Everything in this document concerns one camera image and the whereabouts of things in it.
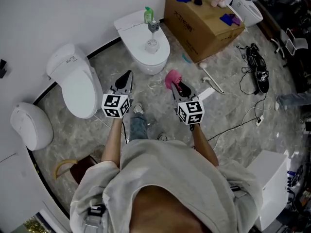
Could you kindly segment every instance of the green bottle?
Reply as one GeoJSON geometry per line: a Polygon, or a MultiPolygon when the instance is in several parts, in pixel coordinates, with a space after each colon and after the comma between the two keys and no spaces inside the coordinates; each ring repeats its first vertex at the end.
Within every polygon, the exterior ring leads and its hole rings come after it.
{"type": "Polygon", "coordinates": [[[146,11],[144,13],[144,21],[146,24],[154,19],[154,11],[149,7],[146,7],[146,11]]]}

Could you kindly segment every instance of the gray sweatshirt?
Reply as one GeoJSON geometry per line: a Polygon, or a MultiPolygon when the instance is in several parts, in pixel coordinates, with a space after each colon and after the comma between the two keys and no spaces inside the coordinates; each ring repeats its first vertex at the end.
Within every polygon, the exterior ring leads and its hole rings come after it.
{"type": "Polygon", "coordinates": [[[262,206],[262,188],[238,162],[214,167],[180,141],[133,140],[120,169],[104,161],[87,170],[71,202],[72,231],[84,232],[88,208],[102,203],[97,232],[128,233],[135,196],[148,185],[168,190],[213,233],[247,233],[262,206]],[[241,191],[233,192],[235,185],[241,191]]]}

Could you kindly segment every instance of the pink cloth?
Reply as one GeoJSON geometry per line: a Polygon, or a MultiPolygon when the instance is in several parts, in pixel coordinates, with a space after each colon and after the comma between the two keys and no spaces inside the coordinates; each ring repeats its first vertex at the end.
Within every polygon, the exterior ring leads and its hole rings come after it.
{"type": "Polygon", "coordinates": [[[172,83],[174,83],[178,90],[181,91],[181,88],[179,87],[179,82],[183,80],[183,77],[177,70],[171,70],[165,77],[165,86],[168,89],[172,89],[172,83]]]}

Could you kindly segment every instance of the person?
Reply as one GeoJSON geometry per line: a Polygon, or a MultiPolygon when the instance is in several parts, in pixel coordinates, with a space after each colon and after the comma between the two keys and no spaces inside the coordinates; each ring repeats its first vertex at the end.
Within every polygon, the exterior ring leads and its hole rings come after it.
{"type": "Polygon", "coordinates": [[[148,139],[146,126],[137,103],[121,154],[122,119],[114,119],[102,162],[86,171],[73,196],[72,231],[248,232],[262,206],[255,176],[235,161],[219,165],[199,124],[195,149],[163,135],[148,139]]]}
{"type": "Polygon", "coordinates": [[[311,93],[305,91],[302,93],[290,93],[276,97],[274,109],[277,111],[280,107],[287,109],[287,106],[303,106],[311,104],[311,93]]]}

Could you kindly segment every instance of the jeans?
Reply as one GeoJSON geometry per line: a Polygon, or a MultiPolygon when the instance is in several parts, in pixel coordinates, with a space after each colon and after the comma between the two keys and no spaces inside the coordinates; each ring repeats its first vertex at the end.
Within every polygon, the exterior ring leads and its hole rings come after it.
{"type": "Polygon", "coordinates": [[[130,141],[146,139],[148,139],[147,119],[142,113],[135,113],[130,122],[130,141]]]}
{"type": "Polygon", "coordinates": [[[309,91],[303,93],[291,93],[287,95],[277,96],[276,101],[281,106],[303,106],[311,104],[311,93],[309,91]]]}

